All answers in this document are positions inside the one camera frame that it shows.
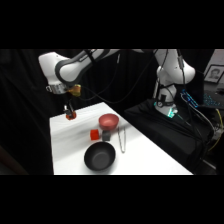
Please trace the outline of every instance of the red bowl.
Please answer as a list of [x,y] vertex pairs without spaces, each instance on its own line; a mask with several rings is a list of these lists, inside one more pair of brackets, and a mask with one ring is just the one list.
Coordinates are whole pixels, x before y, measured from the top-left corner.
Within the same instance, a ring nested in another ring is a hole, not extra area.
[[105,114],[99,119],[100,127],[104,131],[114,130],[119,122],[119,117],[115,114]]

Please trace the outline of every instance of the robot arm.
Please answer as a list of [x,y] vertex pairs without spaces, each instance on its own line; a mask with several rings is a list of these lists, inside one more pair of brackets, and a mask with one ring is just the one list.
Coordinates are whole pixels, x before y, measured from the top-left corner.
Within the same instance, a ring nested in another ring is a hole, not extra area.
[[[92,59],[98,62],[117,51],[119,49],[91,49],[90,54]],[[39,63],[48,80],[47,91],[54,94],[64,94],[67,88],[79,84],[82,76],[92,66],[91,58],[85,51],[72,59],[52,52],[40,56]]]
[[[54,94],[66,93],[69,88],[79,84],[82,76],[91,68],[94,62],[98,62],[119,50],[90,49],[88,51],[82,51],[72,59],[60,56],[54,52],[40,56],[40,66],[49,84],[47,90]],[[132,50],[139,53],[147,53],[155,49]],[[165,88],[160,89],[155,108],[160,113],[173,117],[177,113],[176,105],[173,102],[176,95],[176,88],[173,84],[183,84],[182,69],[185,74],[186,84],[194,78],[195,70],[185,61],[178,60],[180,59],[180,55],[176,49],[168,49],[168,52],[167,49],[159,49],[156,53],[156,59],[159,64],[157,76],[160,84]]]

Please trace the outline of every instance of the small red object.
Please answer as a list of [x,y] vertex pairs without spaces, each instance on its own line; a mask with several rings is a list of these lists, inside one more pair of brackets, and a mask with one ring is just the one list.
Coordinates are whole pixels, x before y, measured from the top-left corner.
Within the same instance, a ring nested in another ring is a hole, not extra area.
[[73,117],[72,117],[72,118],[71,118],[71,117],[69,117],[68,115],[66,115],[66,118],[67,118],[69,121],[76,119],[77,114],[76,114],[76,112],[75,112],[75,111],[73,111],[73,112],[72,112],[72,115],[73,115]]
[[90,137],[91,137],[91,140],[94,141],[94,140],[99,140],[100,139],[100,134],[99,134],[99,130],[96,129],[96,130],[91,130],[90,131]]

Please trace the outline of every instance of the white table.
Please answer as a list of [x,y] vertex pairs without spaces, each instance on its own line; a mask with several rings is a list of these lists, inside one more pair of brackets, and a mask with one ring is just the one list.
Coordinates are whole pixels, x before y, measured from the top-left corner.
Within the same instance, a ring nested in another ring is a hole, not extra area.
[[[114,130],[109,143],[116,150],[116,160],[107,171],[95,173],[85,166],[84,155],[90,145],[98,142],[90,140],[90,130],[100,130],[98,120],[107,113],[120,118],[122,144],[126,127],[126,153],[121,152]],[[68,121],[65,115],[51,118],[50,127],[55,175],[192,175],[105,103],[78,110],[73,121]]]

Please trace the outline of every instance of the black curtain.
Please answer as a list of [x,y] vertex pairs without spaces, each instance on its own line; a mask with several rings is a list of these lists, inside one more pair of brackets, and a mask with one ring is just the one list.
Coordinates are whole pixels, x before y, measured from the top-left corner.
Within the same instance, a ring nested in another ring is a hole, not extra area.
[[[68,95],[53,95],[46,91],[47,80],[38,57],[56,52],[72,58],[82,49],[0,49],[0,145],[29,174],[53,174],[49,118],[63,113]],[[182,49],[185,60],[198,70],[204,70],[214,49]],[[116,53],[86,72],[81,84],[100,92],[110,83],[116,69]],[[136,83],[140,73],[153,56],[129,50],[120,52],[120,64],[114,83],[101,96],[110,101],[123,98]],[[151,98],[158,64],[154,59],[136,88],[119,104],[108,104],[123,115],[124,110]],[[93,95],[82,91],[82,98]],[[75,109],[102,102],[73,99]]]

